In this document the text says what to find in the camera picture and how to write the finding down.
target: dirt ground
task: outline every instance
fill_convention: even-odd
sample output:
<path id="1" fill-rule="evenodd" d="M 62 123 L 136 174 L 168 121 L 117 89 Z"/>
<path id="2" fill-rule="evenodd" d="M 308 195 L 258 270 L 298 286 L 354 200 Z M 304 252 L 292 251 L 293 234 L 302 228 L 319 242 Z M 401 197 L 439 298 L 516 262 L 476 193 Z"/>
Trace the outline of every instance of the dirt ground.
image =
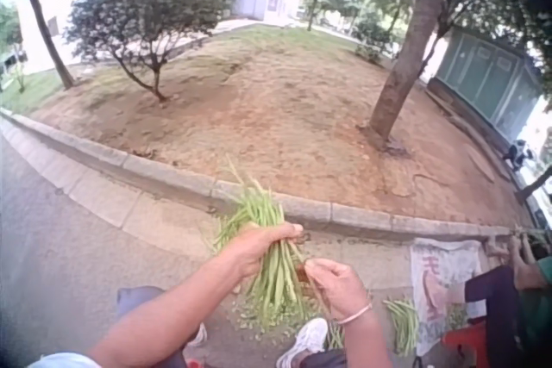
<path id="1" fill-rule="evenodd" d="M 328 34 L 257 26 L 216 37 L 161 73 L 162 108 L 116 68 L 50 97 L 31 117 L 124 151 L 230 179 L 225 156 L 273 190 L 399 215 L 530 225 L 512 184 L 487 179 L 475 145 L 414 88 L 392 135 L 410 157 L 367 144 L 387 70 Z"/>

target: bracelet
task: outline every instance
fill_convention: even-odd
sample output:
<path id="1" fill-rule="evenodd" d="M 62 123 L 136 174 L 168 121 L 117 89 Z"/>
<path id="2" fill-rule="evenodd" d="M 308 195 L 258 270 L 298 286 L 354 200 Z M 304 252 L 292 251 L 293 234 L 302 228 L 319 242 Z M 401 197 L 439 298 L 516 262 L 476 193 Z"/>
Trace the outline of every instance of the bracelet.
<path id="1" fill-rule="evenodd" d="M 372 304 L 370 303 L 368 306 L 365 306 L 364 308 L 362 308 L 361 310 L 359 310 L 356 314 L 350 316 L 349 318 L 345 318 L 341 321 L 336 321 L 337 325 L 345 325 L 346 323 L 349 323 L 351 321 L 354 321 L 355 319 L 357 319 L 359 316 L 361 316 L 364 312 L 367 312 L 368 310 L 371 310 L 372 309 Z"/>

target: white sneaker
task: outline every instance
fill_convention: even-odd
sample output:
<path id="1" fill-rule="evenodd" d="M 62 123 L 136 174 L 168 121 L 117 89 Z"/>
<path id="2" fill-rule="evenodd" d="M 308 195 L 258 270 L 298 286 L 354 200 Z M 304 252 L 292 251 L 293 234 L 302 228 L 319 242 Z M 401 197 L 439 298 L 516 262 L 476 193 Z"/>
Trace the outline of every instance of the white sneaker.
<path id="1" fill-rule="evenodd" d="M 328 322 L 324 318 L 308 321 L 301 328 L 295 344 L 276 361 L 276 368 L 292 368 L 292 360 L 302 351 L 322 352 L 328 335 Z"/>
<path id="2" fill-rule="evenodd" d="M 201 322 L 201 324 L 199 325 L 198 334 L 193 340 L 188 342 L 186 346 L 199 346 L 205 341 L 207 341 L 207 329 L 205 329 L 205 325 Z"/>

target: green sleeve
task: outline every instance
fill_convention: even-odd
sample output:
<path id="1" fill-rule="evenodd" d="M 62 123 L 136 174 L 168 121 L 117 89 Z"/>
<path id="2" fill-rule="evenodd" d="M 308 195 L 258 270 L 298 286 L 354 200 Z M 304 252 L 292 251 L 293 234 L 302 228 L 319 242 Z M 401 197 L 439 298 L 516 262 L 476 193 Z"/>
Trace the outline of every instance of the green sleeve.
<path id="1" fill-rule="evenodd" d="M 540 259 L 536 262 L 541 273 L 549 284 L 552 284 L 552 257 Z"/>

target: sleeve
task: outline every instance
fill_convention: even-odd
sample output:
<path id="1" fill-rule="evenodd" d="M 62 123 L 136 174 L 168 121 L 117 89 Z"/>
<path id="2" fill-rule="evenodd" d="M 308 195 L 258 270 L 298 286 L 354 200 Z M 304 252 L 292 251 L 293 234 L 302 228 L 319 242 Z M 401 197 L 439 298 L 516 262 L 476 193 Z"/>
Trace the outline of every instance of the sleeve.
<path id="1" fill-rule="evenodd" d="M 536 262 L 541 273 L 549 284 L 552 284 L 552 256 L 540 259 Z"/>
<path id="2" fill-rule="evenodd" d="M 39 359 L 28 368 L 101 368 L 90 358 L 77 353 L 63 352 Z"/>

